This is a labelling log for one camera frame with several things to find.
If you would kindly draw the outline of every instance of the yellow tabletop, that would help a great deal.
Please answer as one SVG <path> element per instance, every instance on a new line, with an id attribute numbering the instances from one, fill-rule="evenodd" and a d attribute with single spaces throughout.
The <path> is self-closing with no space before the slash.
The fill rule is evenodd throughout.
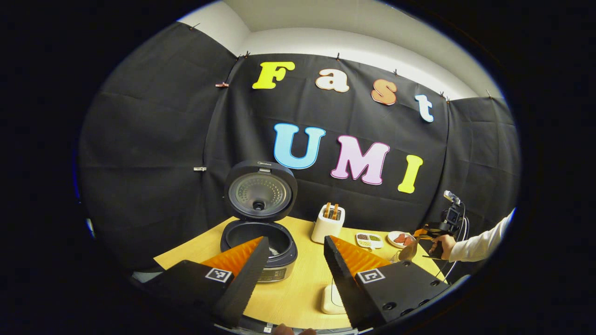
<path id="1" fill-rule="evenodd" d="M 188 259 L 200 263 L 219 254 L 219 243 L 225 226 L 236 218 L 229 218 L 192 240 L 155 257 L 164 269 Z M 311 240 L 315 226 L 312 221 L 286 217 L 277 221 L 286 227 L 298 248 L 298 258 L 288 278 L 274 283 L 257 283 L 244 314 L 264 322 L 284 323 L 294 328 L 334 329 L 351 327 L 346 314 L 325 314 L 321 311 L 323 290 L 331 284 L 331 271 L 323 255 L 323 245 Z M 342 228 L 339 238 L 356 244 L 355 234 L 368 232 L 381 236 L 384 246 L 372 251 L 384 259 L 391 259 L 401 249 L 387 241 L 387 232 Z M 412 262 L 433 276 L 439 268 L 421 247 Z M 445 280 L 442 273 L 437 276 Z"/>

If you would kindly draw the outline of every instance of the person's hand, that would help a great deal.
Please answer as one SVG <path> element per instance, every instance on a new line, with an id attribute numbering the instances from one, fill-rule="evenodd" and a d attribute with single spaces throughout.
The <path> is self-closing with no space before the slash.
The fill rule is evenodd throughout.
<path id="1" fill-rule="evenodd" d="M 437 242 L 441 242 L 441 246 L 443 247 L 441 259 L 448 260 L 451 255 L 451 249 L 453 249 L 453 246 L 455 245 L 455 239 L 453 236 L 447 234 L 433 238 L 433 246 L 430 248 L 429 253 L 432 253 L 436 249 Z"/>
<path id="2" fill-rule="evenodd" d="M 285 324 L 280 324 L 273 330 L 273 335 L 294 335 L 294 331 Z M 312 328 L 309 328 L 299 335 L 316 335 L 316 331 Z"/>

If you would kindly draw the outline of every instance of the rice cooker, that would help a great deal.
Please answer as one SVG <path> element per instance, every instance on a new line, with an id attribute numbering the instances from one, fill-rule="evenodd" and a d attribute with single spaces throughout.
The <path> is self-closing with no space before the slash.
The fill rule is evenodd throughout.
<path id="1" fill-rule="evenodd" d="M 298 249 L 288 229 L 274 221 L 286 217 L 296 201 L 297 182 L 285 166 L 263 161 L 241 162 L 230 170 L 224 198 L 230 215 L 239 220 L 223 230 L 221 251 L 260 236 L 269 238 L 269 259 L 258 283 L 288 278 Z"/>

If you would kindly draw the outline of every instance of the pink letter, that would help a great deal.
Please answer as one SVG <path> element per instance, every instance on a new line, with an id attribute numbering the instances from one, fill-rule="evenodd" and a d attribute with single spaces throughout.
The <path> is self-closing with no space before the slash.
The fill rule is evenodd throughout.
<path id="1" fill-rule="evenodd" d="M 337 138 L 337 141 L 342 144 L 342 149 L 339 152 L 337 167 L 331 171 L 332 177 L 346 179 L 348 177 L 347 164 L 350 163 L 352 179 L 358 179 L 364 169 L 367 169 L 366 174 L 362 176 L 363 182 L 371 185 L 380 185 L 383 182 L 381 171 L 385 155 L 389 152 L 387 144 L 375 142 L 363 156 L 355 137 L 342 135 Z"/>

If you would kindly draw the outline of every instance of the white sleeve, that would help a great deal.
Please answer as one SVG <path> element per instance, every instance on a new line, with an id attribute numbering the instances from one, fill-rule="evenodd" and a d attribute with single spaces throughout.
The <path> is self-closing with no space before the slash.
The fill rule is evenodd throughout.
<path id="1" fill-rule="evenodd" d="M 449 261 L 477 262 L 488 258 L 496 249 L 499 242 L 501 242 L 514 212 L 515 209 L 491 230 L 485 231 L 478 236 L 470 237 L 466 241 L 455 243 L 451 250 Z"/>

